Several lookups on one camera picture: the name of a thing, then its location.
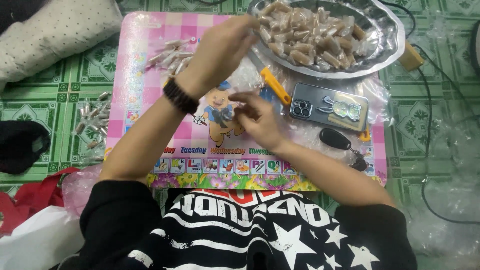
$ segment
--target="smartphone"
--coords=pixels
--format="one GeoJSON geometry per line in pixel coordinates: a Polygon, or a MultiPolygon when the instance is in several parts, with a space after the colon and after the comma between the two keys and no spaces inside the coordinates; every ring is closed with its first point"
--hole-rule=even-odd
{"type": "Polygon", "coordinates": [[[368,99],[320,86],[298,83],[295,85],[292,96],[290,116],[299,120],[326,124],[355,132],[363,132],[366,130],[368,124],[368,99]],[[349,100],[349,104],[361,104],[362,109],[358,121],[352,121],[348,117],[331,117],[330,115],[334,114],[333,112],[322,112],[325,108],[331,108],[331,105],[325,102],[325,97],[334,100],[335,97],[340,96],[345,100],[349,100]]]}

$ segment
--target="silver tray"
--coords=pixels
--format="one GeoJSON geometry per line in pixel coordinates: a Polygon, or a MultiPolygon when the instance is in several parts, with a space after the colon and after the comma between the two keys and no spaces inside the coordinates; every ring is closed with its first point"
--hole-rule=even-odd
{"type": "MultiPolygon", "coordinates": [[[[253,0],[248,7],[248,14],[255,15],[255,10],[262,10],[267,0],[253,0]]],[[[357,58],[357,64],[346,70],[332,70],[322,73],[306,66],[294,66],[288,61],[276,56],[262,39],[256,47],[258,50],[277,63],[305,75],[328,78],[347,79],[365,76],[395,62],[405,51],[405,29],[402,22],[393,12],[377,0],[346,0],[333,2],[330,0],[293,0],[292,7],[316,9],[325,7],[331,16],[355,17],[355,23],[364,31],[372,30],[372,43],[366,56],[357,58]]]]}

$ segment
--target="black sweatshirt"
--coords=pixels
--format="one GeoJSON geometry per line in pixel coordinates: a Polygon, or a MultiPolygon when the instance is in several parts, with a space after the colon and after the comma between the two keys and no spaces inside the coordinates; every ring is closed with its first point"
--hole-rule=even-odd
{"type": "Polygon", "coordinates": [[[333,218],[288,191],[195,190],[162,219],[145,185],[103,181],[80,226],[84,269],[417,268],[397,209],[340,206],[333,218]]]}

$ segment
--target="white polka dot pillow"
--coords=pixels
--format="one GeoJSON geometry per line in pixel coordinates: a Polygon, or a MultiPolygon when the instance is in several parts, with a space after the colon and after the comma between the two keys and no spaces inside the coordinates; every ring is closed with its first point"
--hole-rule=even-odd
{"type": "Polygon", "coordinates": [[[122,20],[114,0],[50,0],[0,36],[0,92],[119,32],[122,20]]]}

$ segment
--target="keychain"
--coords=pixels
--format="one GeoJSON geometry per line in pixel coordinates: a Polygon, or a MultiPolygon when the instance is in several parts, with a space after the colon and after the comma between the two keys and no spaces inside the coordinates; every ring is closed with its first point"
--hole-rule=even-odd
{"type": "Polygon", "coordinates": [[[334,113],[341,118],[348,117],[352,121],[360,120],[361,105],[357,103],[348,104],[346,101],[333,101],[329,96],[324,97],[323,102],[329,104],[329,107],[316,108],[318,112],[334,113]]]}
{"type": "Polygon", "coordinates": [[[368,163],[363,159],[363,155],[357,151],[352,149],[352,142],[347,139],[347,137],[343,136],[340,132],[333,130],[331,128],[324,128],[320,132],[320,140],[333,148],[341,149],[341,150],[350,150],[356,157],[356,160],[353,164],[349,166],[356,169],[359,172],[363,172],[368,168],[368,163]]]}

